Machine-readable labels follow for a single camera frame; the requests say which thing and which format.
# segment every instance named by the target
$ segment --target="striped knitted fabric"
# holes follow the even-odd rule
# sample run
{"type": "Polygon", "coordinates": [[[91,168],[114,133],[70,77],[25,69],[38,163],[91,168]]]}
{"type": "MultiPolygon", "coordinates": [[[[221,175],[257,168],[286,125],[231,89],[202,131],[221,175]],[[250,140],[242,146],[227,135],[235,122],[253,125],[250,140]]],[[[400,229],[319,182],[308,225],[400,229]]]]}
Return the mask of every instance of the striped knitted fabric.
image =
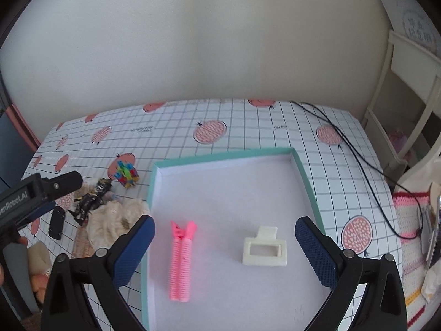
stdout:
{"type": "MultiPolygon", "coordinates": [[[[415,193],[422,208],[429,208],[429,193],[415,193]]],[[[418,204],[408,193],[394,193],[392,199],[395,205],[400,235],[412,237],[416,235],[418,228],[418,204]]],[[[406,299],[407,327],[424,313],[426,300],[421,295],[426,276],[425,258],[421,252],[421,239],[401,239],[403,252],[403,290],[406,299]]]]}

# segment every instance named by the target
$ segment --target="blue gripper pad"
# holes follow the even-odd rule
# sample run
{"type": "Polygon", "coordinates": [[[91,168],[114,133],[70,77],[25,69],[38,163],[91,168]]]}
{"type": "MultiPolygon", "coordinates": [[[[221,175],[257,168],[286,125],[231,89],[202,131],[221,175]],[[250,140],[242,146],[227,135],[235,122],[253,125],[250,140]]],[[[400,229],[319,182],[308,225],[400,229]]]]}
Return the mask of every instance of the blue gripper pad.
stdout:
{"type": "Polygon", "coordinates": [[[295,224],[295,237],[321,284],[334,290],[338,283],[337,265],[303,219],[295,224]]]}
{"type": "Polygon", "coordinates": [[[116,243],[123,237],[129,237],[125,240],[127,243],[119,256],[113,262],[113,285],[116,288],[127,285],[132,278],[136,267],[141,262],[142,257],[146,253],[150,243],[155,236],[155,223],[153,218],[146,215],[133,225],[128,234],[120,236],[116,243]]]}
{"type": "Polygon", "coordinates": [[[35,219],[38,219],[39,217],[41,217],[42,215],[48,213],[49,211],[51,211],[52,209],[55,208],[57,204],[55,202],[49,202],[45,205],[43,205],[42,207],[39,207],[38,209],[35,209],[32,211],[32,213],[28,216],[28,218],[32,221],[34,221],[35,219]]]}

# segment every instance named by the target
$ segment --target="white wall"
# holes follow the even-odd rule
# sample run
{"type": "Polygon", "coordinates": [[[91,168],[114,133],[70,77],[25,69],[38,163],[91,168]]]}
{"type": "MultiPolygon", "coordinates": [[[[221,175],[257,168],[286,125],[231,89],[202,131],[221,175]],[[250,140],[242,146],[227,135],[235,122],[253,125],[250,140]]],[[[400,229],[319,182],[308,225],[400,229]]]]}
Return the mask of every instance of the white wall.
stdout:
{"type": "Polygon", "coordinates": [[[0,67],[40,139],[161,100],[273,97],[360,115],[388,29],[380,0],[33,0],[0,67]]]}

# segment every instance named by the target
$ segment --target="screw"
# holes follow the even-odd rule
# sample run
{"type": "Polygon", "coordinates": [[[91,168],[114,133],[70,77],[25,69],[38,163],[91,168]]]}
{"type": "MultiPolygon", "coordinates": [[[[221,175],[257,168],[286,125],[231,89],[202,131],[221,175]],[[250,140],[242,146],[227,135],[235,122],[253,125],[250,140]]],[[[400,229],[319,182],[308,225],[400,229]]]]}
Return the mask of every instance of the screw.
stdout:
{"type": "Polygon", "coordinates": [[[105,247],[100,247],[97,251],[95,251],[95,255],[99,258],[102,258],[103,256],[106,256],[107,249],[105,247]]]}
{"type": "Polygon", "coordinates": [[[62,263],[65,259],[66,259],[67,255],[66,254],[60,254],[57,256],[57,262],[58,263],[62,263]]]}
{"type": "Polygon", "coordinates": [[[356,254],[351,249],[344,249],[343,255],[346,256],[347,258],[353,258],[356,254]]]}
{"type": "Polygon", "coordinates": [[[390,261],[390,262],[395,261],[395,259],[394,259],[394,257],[393,257],[392,254],[385,254],[385,255],[384,255],[384,258],[385,258],[387,261],[390,261]]]}

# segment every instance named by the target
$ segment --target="figurine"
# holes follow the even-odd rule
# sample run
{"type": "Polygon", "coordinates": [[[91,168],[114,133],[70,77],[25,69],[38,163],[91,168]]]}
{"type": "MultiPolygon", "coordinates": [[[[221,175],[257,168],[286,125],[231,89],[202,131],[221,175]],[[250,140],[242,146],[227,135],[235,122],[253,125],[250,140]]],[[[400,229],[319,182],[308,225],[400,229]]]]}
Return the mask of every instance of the figurine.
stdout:
{"type": "Polygon", "coordinates": [[[69,211],[74,217],[75,221],[83,225],[91,210],[98,209],[104,204],[103,197],[112,188],[112,181],[110,179],[101,178],[96,184],[95,190],[78,197],[75,202],[79,202],[75,211],[69,211]]]}

